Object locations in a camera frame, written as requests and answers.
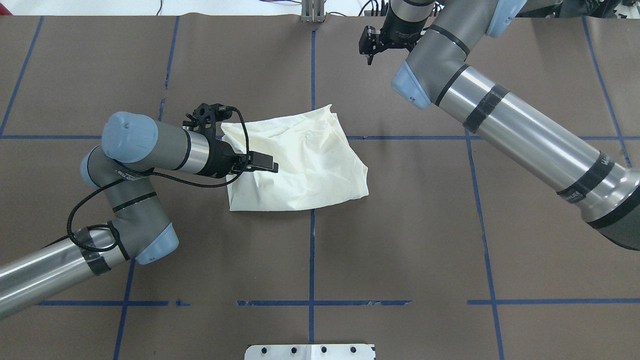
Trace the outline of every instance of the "red object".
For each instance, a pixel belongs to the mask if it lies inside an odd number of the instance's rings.
[[[13,15],[9,9],[5,8],[2,3],[0,3],[0,15]]]

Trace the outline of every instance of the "light blue cap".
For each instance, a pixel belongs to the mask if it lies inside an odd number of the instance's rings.
[[[89,184],[89,186],[98,190],[100,187],[96,185],[93,180],[91,180],[91,176],[89,176],[89,156],[91,156],[91,153],[93,153],[96,147],[91,149],[84,159],[82,159],[82,162],[80,163],[80,175],[82,176],[82,179]]]
[[[173,223],[170,222],[160,235],[145,250],[142,250],[140,255],[136,256],[136,261],[141,265],[149,264],[177,249],[179,243],[178,236],[173,230]]]
[[[495,7],[491,24],[489,24],[489,28],[486,30],[486,34],[492,38],[497,38],[502,35],[525,3],[527,3],[527,0],[499,0],[498,5]]]
[[[391,81],[391,87],[420,109],[424,110],[431,104],[431,100],[429,100],[406,60],[403,61],[402,66],[396,72],[396,76]]]
[[[158,126],[146,115],[119,111],[102,130],[102,150],[122,163],[135,163],[147,157],[156,146]]]

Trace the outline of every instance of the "white towel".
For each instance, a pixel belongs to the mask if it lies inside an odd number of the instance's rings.
[[[330,108],[246,123],[250,150],[272,155],[280,168],[277,174],[245,172],[228,185],[229,210],[315,209],[369,194],[368,168],[349,146]],[[222,131],[223,141],[245,153],[240,124],[222,123]]]

